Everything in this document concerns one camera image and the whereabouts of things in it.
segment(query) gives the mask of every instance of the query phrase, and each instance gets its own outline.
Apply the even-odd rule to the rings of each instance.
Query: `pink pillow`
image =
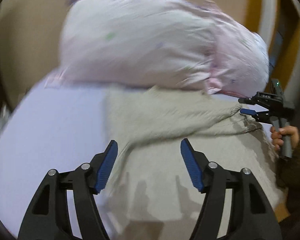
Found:
[[[267,84],[266,44],[211,0],[202,6],[185,0],[71,2],[61,64],[50,84],[117,82],[245,97]]]

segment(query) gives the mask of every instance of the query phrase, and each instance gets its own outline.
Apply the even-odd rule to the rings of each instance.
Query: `pink pillowcase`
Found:
[[[208,93],[252,97],[263,91],[269,80],[269,57],[262,38],[213,6],[216,23],[216,57],[207,80]]]

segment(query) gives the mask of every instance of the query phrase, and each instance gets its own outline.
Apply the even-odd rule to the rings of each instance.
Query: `metal pivot screw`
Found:
[[[57,173],[57,171],[55,169],[51,169],[50,171],[48,171],[48,175],[49,176],[53,176]]]
[[[216,164],[215,162],[209,162],[209,163],[208,163],[208,166],[209,166],[210,168],[212,168],[212,169],[215,169],[215,168],[218,167],[218,164]]]
[[[90,168],[90,164],[89,163],[84,163],[84,164],[81,165],[81,169],[83,169],[83,170],[87,170],[89,168]]]
[[[249,175],[251,173],[250,169],[248,169],[248,168],[243,168],[242,172],[246,175]]]

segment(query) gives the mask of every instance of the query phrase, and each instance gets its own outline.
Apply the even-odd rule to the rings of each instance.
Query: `gray handle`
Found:
[[[290,123],[285,118],[280,118],[281,127],[289,126]],[[281,147],[280,158],[291,159],[292,158],[292,145],[291,145],[291,136],[283,135],[283,146]]]
[[[290,123],[285,118],[279,119],[276,116],[270,117],[270,122],[274,126],[275,130],[279,132],[280,127],[289,126]],[[291,159],[292,158],[292,147],[291,147],[291,136],[290,135],[283,135],[283,146],[280,147],[279,157],[282,159]]]

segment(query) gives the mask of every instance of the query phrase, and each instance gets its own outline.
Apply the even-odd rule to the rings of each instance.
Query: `blue gripper pad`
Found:
[[[250,109],[245,109],[245,108],[241,108],[240,113],[241,114],[248,114],[248,115],[256,115],[257,114],[256,111],[250,110]]]
[[[181,141],[180,150],[181,150],[181,155],[182,155],[183,161],[185,162],[186,168],[190,175],[192,184],[195,188],[197,188],[201,192],[204,188],[204,185],[202,182],[202,171],[199,168],[199,166],[191,152],[191,149],[189,148],[189,146],[186,142],[186,139],[183,139]]]
[[[99,170],[97,171],[97,182],[95,185],[95,189],[98,194],[100,193],[101,190],[103,190],[106,187],[106,184],[108,182],[117,155],[118,155],[118,144],[116,141],[113,141],[110,149],[106,153],[106,157],[104,158]]]

